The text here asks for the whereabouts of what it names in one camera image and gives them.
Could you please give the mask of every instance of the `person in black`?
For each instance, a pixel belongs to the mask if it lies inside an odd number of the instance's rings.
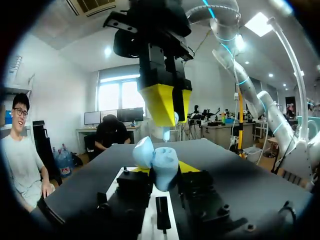
[[[112,144],[130,144],[126,126],[114,115],[107,115],[96,129],[95,147],[102,153]]]

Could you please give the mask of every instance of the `man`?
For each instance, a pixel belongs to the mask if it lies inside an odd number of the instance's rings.
[[[55,188],[49,182],[48,170],[41,161],[36,147],[30,139],[21,136],[29,108],[27,95],[17,94],[11,110],[12,128],[10,134],[1,140],[1,144],[12,187],[21,205],[31,212],[41,196],[46,198]]]
[[[126,126],[112,114],[105,116],[97,127],[94,145],[98,154],[110,148],[112,144],[130,144],[130,142]]]

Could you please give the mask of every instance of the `air conditioner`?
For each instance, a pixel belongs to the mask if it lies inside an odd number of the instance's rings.
[[[76,16],[91,17],[116,7],[116,0],[66,0]]]

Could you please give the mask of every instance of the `computer monitor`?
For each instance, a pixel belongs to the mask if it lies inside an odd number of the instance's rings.
[[[119,121],[126,122],[142,122],[144,120],[144,109],[142,107],[118,109],[117,118]]]
[[[100,124],[100,112],[99,111],[85,112],[84,124],[85,125]]]
[[[101,123],[103,122],[104,117],[107,116],[107,115],[114,115],[114,116],[118,117],[117,110],[100,111],[100,121],[101,121]]]

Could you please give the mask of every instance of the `white wall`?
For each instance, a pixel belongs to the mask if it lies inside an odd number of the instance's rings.
[[[98,74],[99,74],[99,71],[94,71],[89,74],[89,80],[87,81],[87,86],[86,86],[86,103],[85,103],[86,112],[96,111],[96,90],[97,90],[97,84],[98,84]]]
[[[89,73],[31,34],[25,36],[15,52],[22,56],[16,83],[25,84],[35,74],[31,120],[44,120],[52,147],[65,143],[78,153],[75,129],[83,125]]]
[[[206,36],[209,28],[198,26],[192,29],[187,37],[187,44],[196,50],[201,42],[194,44],[194,36]],[[206,40],[195,54],[194,60],[185,64],[185,76],[192,84],[192,94],[189,104],[189,112],[194,111],[194,106],[199,105],[199,110],[210,109],[215,113],[218,108],[221,111],[229,109],[234,112],[236,103],[234,101],[235,79],[217,62],[212,54],[216,39],[210,32]]]

